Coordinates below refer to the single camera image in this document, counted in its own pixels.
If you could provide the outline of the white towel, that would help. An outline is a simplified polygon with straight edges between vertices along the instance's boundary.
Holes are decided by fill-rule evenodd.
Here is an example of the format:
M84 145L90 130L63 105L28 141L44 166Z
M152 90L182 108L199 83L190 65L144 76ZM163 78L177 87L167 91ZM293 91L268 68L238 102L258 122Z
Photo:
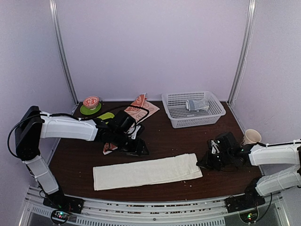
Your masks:
M192 180L203 176L194 153L156 160L93 167L94 190Z

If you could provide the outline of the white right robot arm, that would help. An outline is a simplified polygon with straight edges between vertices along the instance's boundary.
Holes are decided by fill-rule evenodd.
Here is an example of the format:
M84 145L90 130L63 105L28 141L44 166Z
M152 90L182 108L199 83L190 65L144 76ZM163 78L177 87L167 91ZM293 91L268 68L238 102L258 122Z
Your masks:
M250 208L274 192L301 185L301 141L264 144L260 142L239 145L225 141L209 140L208 150L196 165L208 170L221 171L227 165L240 168L251 166L287 165L286 169L255 178L245 189L241 204Z

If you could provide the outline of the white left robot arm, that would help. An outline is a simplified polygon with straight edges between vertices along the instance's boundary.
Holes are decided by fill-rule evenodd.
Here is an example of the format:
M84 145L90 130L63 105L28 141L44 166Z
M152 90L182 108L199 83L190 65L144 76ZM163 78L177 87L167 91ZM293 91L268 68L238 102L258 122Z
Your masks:
M68 200L40 152L41 140L78 139L100 142L114 145L118 151L127 155L149 155L145 141L132 136L140 131L138 121L123 110L113 118L103 120L99 114L76 117L67 113L47 113L35 105L29 107L11 130L15 138L16 157L26 165L57 209L65 208Z

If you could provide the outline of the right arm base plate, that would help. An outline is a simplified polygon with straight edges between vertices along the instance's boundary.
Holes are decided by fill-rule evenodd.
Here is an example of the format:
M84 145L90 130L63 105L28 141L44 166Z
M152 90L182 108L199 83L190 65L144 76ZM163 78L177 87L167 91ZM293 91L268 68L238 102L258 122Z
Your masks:
M239 196L230 196L224 201L228 213L256 208L257 206L265 204L265 199L263 197L259 196L254 199L250 197L248 198L245 194Z

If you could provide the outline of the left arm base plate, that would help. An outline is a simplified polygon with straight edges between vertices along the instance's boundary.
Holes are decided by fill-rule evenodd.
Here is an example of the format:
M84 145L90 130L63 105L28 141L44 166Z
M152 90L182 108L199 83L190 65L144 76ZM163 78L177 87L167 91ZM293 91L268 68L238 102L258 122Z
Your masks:
M43 205L68 213L80 214L84 205L84 200L66 196L59 204L54 204L48 198L44 198Z

